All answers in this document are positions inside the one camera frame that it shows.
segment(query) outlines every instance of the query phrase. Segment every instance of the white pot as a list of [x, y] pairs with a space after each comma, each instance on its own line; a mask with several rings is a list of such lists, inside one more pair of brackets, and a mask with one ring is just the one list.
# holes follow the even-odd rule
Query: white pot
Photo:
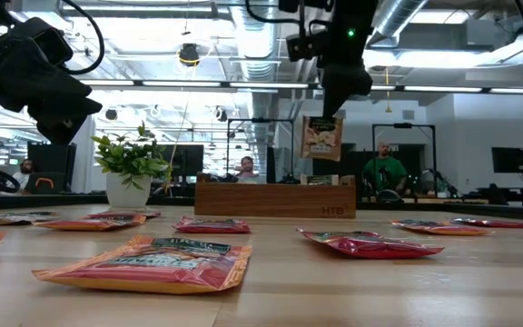
[[142, 208], [146, 205], [151, 191], [151, 177], [135, 177], [134, 181], [141, 185], [142, 190], [134, 186], [123, 185], [127, 177], [121, 177], [119, 173], [108, 173], [106, 175], [106, 195], [108, 203], [118, 208]]

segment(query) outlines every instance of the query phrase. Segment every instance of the wooden box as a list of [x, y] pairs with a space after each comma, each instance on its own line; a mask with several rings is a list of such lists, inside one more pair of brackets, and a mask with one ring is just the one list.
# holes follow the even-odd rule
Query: wooden box
[[356, 218], [356, 187], [200, 181], [196, 186], [195, 214]]

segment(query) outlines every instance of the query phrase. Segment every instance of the ceiling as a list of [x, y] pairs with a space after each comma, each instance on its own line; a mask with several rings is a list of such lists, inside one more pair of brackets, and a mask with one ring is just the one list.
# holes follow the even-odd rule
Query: ceiling
[[[67, 5], [53, 10], [49, 4], [42, 6], [46, 1], [21, 3], [24, 10], [15, 13], [17, 18], [39, 16], [65, 32], [74, 49], [70, 68], [84, 68], [94, 61], [98, 40], [85, 18]], [[297, 26], [255, 25], [243, 15], [242, 0], [215, 1], [213, 11], [211, 1], [80, 0], [76, 3], [94, 16], [106, 46], [101, 66], [78, 78], [317, 81], [315, 60], [292, 63], [288, 59], [285, 39], [297, 34]], [[277, 1], [252, 0], [252, 4], [273, 18], [297, 17], [279, 12]], [[306, 10], [305, 14], [306, 21], [329, 19], [328, 14], [314, 9]], [[429, 0], [400, 33], [397, 47], [374, 45], [365, 51], [363, 58], [375, 84], [523, 86], [520, 43], [523, 39], [516, 33], [520, 27], [511, 0]], [[179, 50], [183, 44], [197, 45], [200, 55], [197, 65], [180, 63]], [[287, 118], [294, 111], [277, 108], [277, 101], [272, 99], [279, 96], [283, 93], [123, 91], [118, 86], [95, 90], [92, 94], [94, 100], [104, 105], [96, 116], [97, 133], [118, 133], [145, 121], [163, 143], [178, 140], [205, 144], [206, 166], [212, 171], [225, 166], [227, 147], [227, 123], [216, 119], [216, 111], [224, 110], [229, 118]], [[373, 93], [370, 99], [385, 97], [386, 93]], [[392, 98], [425, 104], [436, 97], [397, 94]], [[106, 110], [115, 110], [118, 118], [108, 120]], [[0, 133], [0, 142], [43, 141], [34, 123], [25, 114], [0, 107], [0, 130], [5, 131]], [[237, 165], [244, 154], [263, 162], [262, 149], [271, 140], [273, 130], [272, 125], [242, 124], [230, 144], [230, 165]], [[263, 164], [259, 169], [265, 170]]]

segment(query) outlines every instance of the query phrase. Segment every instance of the metal frame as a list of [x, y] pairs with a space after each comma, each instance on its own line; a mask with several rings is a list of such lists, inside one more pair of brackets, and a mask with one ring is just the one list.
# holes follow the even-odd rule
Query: metal frame
[[232, 132], [232, 123], [233, 122], [251, 122], [252, 124], [271, 124], [271, 123], [290, 123], [291, 125], [291, 156], [290, 156], [290, 169], [293, 173], [294, 171], [294, 120], [293, 119], [266, 119], [266, 118], [236, 118], [227, 120], [227, 154], [226, 154], [226, 164], [225, 172], [229, 173], [229, 150], [230, 150], [230, 133]]
[[[437, 144], [435, 141], [435, 125], [434, 124], [373, 124], [372, 125], [372, 160], [375, 162], [377, 158], [377, 151], [375, 149], [375, 137], [377, 127], [392, 127], [396, 129], [412, 129], [413, 127], [427, 127], [431, 130], [431, 143], [433, 147], [433, 184], [435, 189], [435, 197], [437, 197]], [[376, 166], [372, 165], [373, 176], [376, 176]], [[377, 179], [373, 180], [374, 188], [377, 188]]]

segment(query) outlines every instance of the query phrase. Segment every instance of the potted plant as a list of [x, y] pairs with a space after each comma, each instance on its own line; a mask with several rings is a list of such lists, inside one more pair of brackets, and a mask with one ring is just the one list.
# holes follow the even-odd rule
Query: potted plant
[[138, 208], [146, 205], [151, 191], [152, 178], [168, 177], [169, 164], [163, 159], [163, 148], [146, 130], [144, 122], [131, 133], [114, 134], [115, 142], [108, 136], [93, 136], [98, 143], [96, 162], [106, 173], [106, 195], [112, 207]]

